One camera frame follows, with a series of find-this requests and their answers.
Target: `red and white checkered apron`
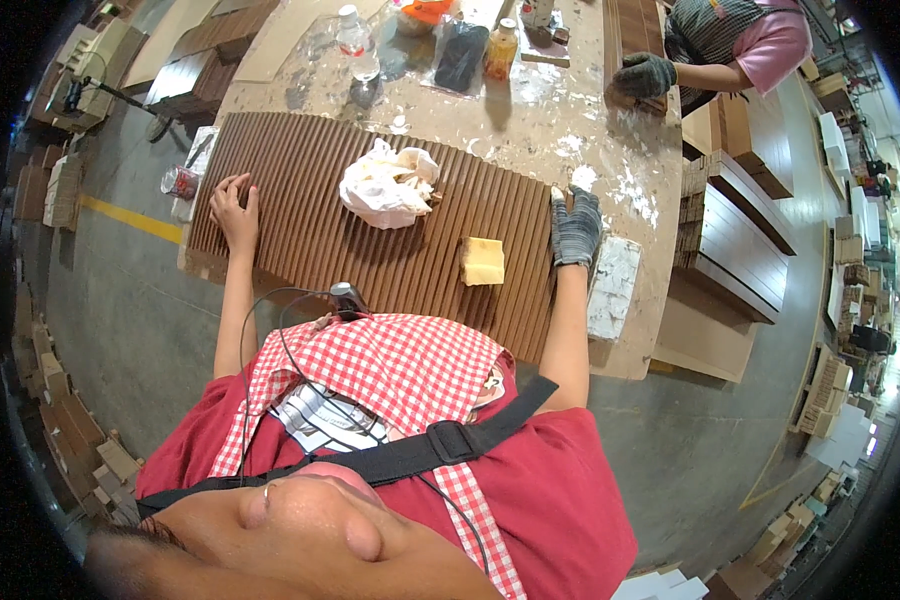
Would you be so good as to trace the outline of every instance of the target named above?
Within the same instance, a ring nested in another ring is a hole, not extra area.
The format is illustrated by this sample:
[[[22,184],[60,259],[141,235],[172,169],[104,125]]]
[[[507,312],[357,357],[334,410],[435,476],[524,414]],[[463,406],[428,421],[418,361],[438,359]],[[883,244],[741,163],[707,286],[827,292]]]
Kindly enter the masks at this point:
[[[420,315],[373,315],[322,330],[312,323],[284,329],[287,348],[310,380],[326,386],[382,417],[405,436],[423,433],[438,421],[463,423],[474,407],[498,357],[514,359],[499,343],[453,320]],[[250,379],[247,442],[267,409],[300,376],[287,357],[280,331],[266,336]],[[210,477],[237,474],[244,435],[246,401],[237,414],[210,471]],[[480,533],[490,580],[507,598],[526,598],[503,536],[466,462],[433,472],[436,484]],[[466,554],[478,566],[483,558],[473,532],[446,504]]]

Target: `gloved hand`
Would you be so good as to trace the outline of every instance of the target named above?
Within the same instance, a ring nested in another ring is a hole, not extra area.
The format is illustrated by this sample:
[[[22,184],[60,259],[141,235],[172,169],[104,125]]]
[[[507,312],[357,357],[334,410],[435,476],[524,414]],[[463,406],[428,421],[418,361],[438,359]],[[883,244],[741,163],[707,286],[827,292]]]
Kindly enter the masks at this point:
[[[613,87],[633,98],[658,98],[677,82],[671,60],[649,52],[624,56],[624,67],[613,74]]]
[[[570,186],[573,209],[567,214],[564,193],[557,187],[550,190],[552,223],[550,241],[553,246],[553,264],[590,266],[604,233],[600,200],[576,185]]]

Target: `strap buckle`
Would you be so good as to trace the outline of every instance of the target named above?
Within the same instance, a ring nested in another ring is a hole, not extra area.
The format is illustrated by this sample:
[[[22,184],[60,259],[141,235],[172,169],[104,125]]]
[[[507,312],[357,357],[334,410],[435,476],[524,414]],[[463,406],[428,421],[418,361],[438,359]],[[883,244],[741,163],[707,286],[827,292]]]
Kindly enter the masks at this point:
[[[426,435],[427,439],[430,441],[430,446],[432,446],[433,451],[436,452],[436,456],[440,458],[440,461],[442,461],[445,466],[459,465],[460,463],[472,461],[481,456],[481,453],[473,447],[473,441],[467,427],[459,421],[439,420],[436,423],[431,423],[427,426]],[[455,436],[466,444],[467,450],[465,452],[451,453],[450,449],[444,445],[441,436],[447,438]]]

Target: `plastic water bottle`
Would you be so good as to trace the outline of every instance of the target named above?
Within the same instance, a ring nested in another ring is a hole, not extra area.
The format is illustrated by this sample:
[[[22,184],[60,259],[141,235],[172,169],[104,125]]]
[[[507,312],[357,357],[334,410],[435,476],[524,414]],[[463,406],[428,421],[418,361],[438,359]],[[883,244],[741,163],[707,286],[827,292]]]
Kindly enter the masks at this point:
[[[339,44],[340,52],[346,56],[347,66],[353,77],[358,81],[368,82],[380,73],[380,60],[377,59],[371,28],[357,14],[357,6],[348,4],[337,14],[339,29],[336,30],[336,43]]]

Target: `checkered apron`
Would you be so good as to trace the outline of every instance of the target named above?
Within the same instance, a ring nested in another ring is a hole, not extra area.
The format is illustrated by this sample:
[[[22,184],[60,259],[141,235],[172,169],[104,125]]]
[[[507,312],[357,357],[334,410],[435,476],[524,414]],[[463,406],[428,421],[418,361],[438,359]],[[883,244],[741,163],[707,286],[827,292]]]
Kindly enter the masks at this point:
[[[770,13],[799,13],[799,8],[760,6],[754,0],[677,0],[667,17],[664,46],[667,58],[686,65],[729,65],[733,44],[757,20]],[[680,86],[680,105],[698,99],[709,102],[714,94]]]
[[[237,474],[245,414],[247,443],[267,409],[300,384],[283,342],[306,378],[323,384],[382,417],[405,436],[438,421],[463,423],[498,357],[514,358],[499,343],[453,320],[419,315],[335,318],[315,331],[303,323],[266,336],[249,384],[249,406],[240,403],[210,477]],[[491,508],[466,462],[433,472],[436,485],[464,511],[480,534],[487,570],[507,598],[526,598]],[[478,566],[483,558],[473,532],[448,503],[447,512],[463,550]]]

